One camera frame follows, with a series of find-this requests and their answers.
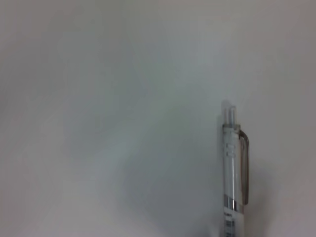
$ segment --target ballpoint pen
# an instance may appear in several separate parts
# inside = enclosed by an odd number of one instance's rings
[[[223,124],[224,237],[244,237],[244,206],[249,194],[249,140],[236,122],[236,107]]]

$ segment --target barcode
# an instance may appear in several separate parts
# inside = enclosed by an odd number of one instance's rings
[[[235,221],[225,221],[225,237],[235,237]]]

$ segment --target white background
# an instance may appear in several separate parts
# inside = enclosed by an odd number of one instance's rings
[[[2,0],[0,236],[217,236],[222,104],[247,237],[315,235],[316,2]]]

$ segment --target pen barrel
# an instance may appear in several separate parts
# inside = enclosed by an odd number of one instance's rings
[[[243,207],[248,202],[248,189],[245,188],[248,184],[248,157],[244,158],[245,140],[241,138],[241,133],[238,124],[223,125],[224,237],[244,237]]]

